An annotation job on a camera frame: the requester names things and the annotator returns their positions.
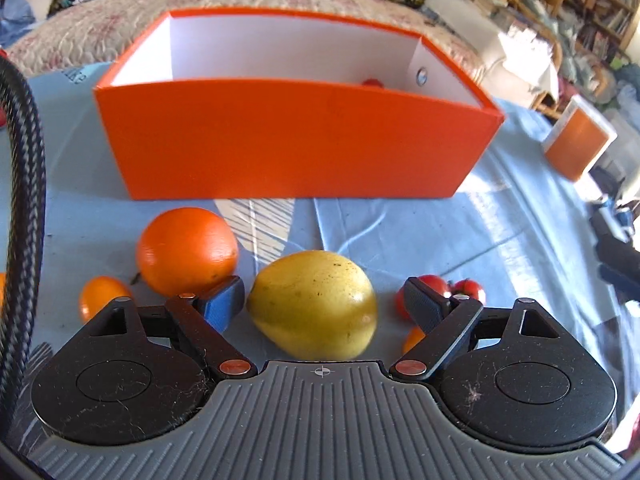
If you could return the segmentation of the yellow pear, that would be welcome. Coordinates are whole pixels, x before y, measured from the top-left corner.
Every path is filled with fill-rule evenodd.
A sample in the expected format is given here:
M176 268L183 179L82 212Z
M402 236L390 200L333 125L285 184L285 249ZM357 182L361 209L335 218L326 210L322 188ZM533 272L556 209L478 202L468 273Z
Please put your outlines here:
M324 250L296 252L256 275L246 300L252 321L298 360L348 361L367 349L378 300L367 274Z

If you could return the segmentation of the red tomato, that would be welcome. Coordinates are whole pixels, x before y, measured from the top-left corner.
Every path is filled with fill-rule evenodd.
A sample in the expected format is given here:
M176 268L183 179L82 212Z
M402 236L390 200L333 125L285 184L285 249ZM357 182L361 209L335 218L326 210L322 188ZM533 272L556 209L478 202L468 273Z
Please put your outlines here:
M413 321L407 304L420 312L419 318L427 318L437 324L445 316L451 289L448 283L438 275L425 274L407 278L395 294L395 308L398 315L406 321Z
M487 295L484 287L480 283L477 283L477 281L471 280L470 278L450 283L449 287L453 295L465 295L478 300L481 304L486 304L487 302Z
M367 86L367 87L385 88L384 84L382 84L381 81L379 81L378 79L375 79L375 78L369 78L369 79L363 81L362 85L363 86Z

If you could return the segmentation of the large orange near box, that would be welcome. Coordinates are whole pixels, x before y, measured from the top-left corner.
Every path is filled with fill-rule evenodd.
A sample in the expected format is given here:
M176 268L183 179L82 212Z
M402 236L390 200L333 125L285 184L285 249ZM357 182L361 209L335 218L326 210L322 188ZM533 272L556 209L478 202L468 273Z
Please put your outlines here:
M196 207L159 214L136 247L143 281L164 297L203 296L233 274L238 260L239 244L228 223Z

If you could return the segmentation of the light blue tablecloth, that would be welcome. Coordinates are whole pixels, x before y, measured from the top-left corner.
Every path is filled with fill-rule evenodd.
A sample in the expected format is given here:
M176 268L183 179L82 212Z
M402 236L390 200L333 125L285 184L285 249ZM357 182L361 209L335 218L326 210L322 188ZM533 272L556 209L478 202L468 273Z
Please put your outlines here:
M125 193L107 146L92 89L105 64L32 80L48 148L48 218L41 304L32 368L79 327L82 283L106 273L130 278L134 242L162 202ZM639 391L639 315L622 308L597 274L596 236L584 194L554 174L540 151L548 124L504 103L506 122L448 200L267 198L212 200L240 243L247 283L279 257L326 249L352 259L378 293L381 317L368 359L393 362L407 330L392 296L410 274L476 278L504 307L533 296L612 375L618 414Z

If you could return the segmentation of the grey remote control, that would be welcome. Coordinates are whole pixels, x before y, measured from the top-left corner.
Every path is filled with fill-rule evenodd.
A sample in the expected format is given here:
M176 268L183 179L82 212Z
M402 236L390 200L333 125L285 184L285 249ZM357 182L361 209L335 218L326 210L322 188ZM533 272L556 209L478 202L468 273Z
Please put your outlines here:
M591 202L589 206L589 223L596 232L597 237L601 238L605 235L611 235L621 242L629 243L630 236L625 228L618 222L612 211L611 206L607 202Z

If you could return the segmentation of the orange cardboard box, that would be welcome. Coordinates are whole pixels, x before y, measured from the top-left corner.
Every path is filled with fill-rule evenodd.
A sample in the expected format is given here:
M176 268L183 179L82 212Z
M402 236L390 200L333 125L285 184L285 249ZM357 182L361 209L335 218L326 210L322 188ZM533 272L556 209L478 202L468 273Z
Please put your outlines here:
M135 200L449 197L504 119L417 32L274 9L167 12L94 96Z

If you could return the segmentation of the orange white small box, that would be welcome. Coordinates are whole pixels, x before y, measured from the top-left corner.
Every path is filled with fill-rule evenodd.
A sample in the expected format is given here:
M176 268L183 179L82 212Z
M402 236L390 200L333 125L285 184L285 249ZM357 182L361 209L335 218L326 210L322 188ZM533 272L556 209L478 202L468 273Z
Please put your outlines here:
M577 182L616 138L613 125L576 94L541 145L549 165L565 179Z

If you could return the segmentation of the floral quilted sofa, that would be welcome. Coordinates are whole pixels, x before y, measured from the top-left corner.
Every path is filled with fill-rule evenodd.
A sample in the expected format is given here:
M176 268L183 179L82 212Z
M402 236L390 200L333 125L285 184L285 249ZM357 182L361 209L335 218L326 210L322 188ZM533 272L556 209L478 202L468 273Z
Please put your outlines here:
M9 58L27 77L112 62L169 10L265 8L359 18L418 32L437 44L474 81L486 74L476 50L417 10L385 0L91 0L53 14L15 44Z

